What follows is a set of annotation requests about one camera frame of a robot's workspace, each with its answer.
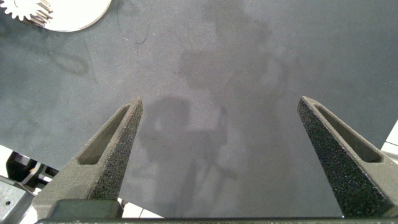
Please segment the scratch mark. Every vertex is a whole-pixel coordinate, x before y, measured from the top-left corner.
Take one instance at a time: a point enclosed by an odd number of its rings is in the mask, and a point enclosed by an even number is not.
[[[141,42],[135,42],[136,45],[141,45],[141,44],[145,43],[145,41],[146,41],[147,38],[148,38],[149,27],[150,27],[150,25],[152,24],[152,22],[153,22],[153,20],[154,20],[154,17],[155,17],[155,16],[154,16],[154,13],[153,13],[153,9],[154,9],[154,4],[152,4],[152,5],[150,6],[150,13],[152,13],[152,16],[150,17],[150,21],[149,21],[149,24],[148,24],[148,26],[147,26],[147,32],[146,32],[146,34],[145,34],[144,40],[142,40]]]
[[[123,36],[122,29],[120,28],[120,23],[119,23],[119,10],[120,10],[120,0],[118,0],[118,15],[117,15],[117,22],[118,22],[118,28],[119,28],[119,33],[123,37],[124,40],[129,40]]]
[[[86,39],[84,39],[84,40],[85,40],[86,50],[87,50],[87,53],[88,53],[88,58],[90,59],[91,74],[92,74],[92,76],[93,76],[94,82],[97,83],[97,79],[95,78],[95,73],[94,73],[93,61],[91,60],[90,51],[88,50]]]

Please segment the white gear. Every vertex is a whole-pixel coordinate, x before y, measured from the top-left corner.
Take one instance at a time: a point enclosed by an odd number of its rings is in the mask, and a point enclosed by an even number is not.
[[[36,24],[42,25],[48,22],[50,18],[49,13],[52,12],[49,8],[49,3],[43,0],[2,0],[0,7],[6,8],[5,13],[10,14],[13,19],[16,17],[20,21],[25,18],[33,21]]]

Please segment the dark gray table surface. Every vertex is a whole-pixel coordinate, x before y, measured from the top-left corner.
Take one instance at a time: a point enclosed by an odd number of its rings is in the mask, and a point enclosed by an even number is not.
[[[73,33],[0,13],[0,144],[62,169],[141,96],[122,198],[164,217],[337,217],[297,103],[322,102],[381,147],[398,118],[397,12],[114,0]]]

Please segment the gear teeth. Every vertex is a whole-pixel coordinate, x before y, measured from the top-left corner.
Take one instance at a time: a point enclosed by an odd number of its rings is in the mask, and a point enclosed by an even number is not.
[[[25,0],[20,7],[17,7],[15,0],[1,0],[3,3],[0,7],[6,8],[5,13],[11,14],[13,19],[23,21],[27,19],[34,24],[44,26],[45,23],[52,19],[50,4],[46,0]]]

